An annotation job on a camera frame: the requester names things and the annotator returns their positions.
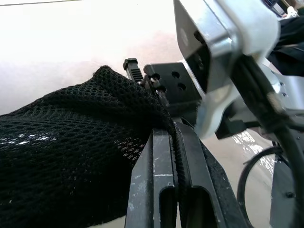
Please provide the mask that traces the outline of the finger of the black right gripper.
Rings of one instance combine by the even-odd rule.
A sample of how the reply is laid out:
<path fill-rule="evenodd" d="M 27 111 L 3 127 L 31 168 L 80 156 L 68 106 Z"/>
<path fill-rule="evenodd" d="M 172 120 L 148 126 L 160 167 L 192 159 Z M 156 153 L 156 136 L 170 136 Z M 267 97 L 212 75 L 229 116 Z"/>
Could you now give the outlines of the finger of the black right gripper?
<path fill-rule="evenodd" d="M 140 85 L 143 84 L 143 75 L 141 73 L 140 68 L 138 67 L 138 61 L 136 58 L 125 59 L 123 63 L 123 68 L 132 81 Z"/>

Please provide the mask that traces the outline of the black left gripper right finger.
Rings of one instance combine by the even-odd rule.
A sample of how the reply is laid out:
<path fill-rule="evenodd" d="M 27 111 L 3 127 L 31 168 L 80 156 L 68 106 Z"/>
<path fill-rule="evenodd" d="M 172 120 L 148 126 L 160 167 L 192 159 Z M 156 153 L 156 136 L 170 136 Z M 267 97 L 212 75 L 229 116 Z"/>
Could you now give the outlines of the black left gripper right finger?
<path fill-rule="evenodd" d="M 248 228 L 231 187 L 216 192 L 194 130 L 182 123 L 175 123 L 175 129 L 181 228 Z"/>

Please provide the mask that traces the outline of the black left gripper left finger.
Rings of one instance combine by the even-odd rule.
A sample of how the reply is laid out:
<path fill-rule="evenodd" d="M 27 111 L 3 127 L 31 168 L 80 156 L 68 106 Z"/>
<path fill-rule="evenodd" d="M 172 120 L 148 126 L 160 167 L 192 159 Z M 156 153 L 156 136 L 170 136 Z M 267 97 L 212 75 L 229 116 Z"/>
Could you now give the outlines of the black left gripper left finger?
<path fill-rule="evenodd" d="M 127 228 L 176 228 L 177 180 L 171 138 L 153 129 L 133 170 Z"/>

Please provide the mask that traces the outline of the black mesh drawstring pouch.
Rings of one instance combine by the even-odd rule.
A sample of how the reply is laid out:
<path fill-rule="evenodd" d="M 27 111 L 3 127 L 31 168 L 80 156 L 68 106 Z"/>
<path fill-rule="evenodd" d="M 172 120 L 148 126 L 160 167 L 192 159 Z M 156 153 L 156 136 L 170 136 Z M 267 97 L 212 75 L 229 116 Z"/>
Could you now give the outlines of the black mesh drawstring pouch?
<path fill-rule="evenodd" d="M 168 111 L 100 67 L 88 81 L 0 116 L 0 228 L 87 228 L 123 217 L 132 169 Z"/>

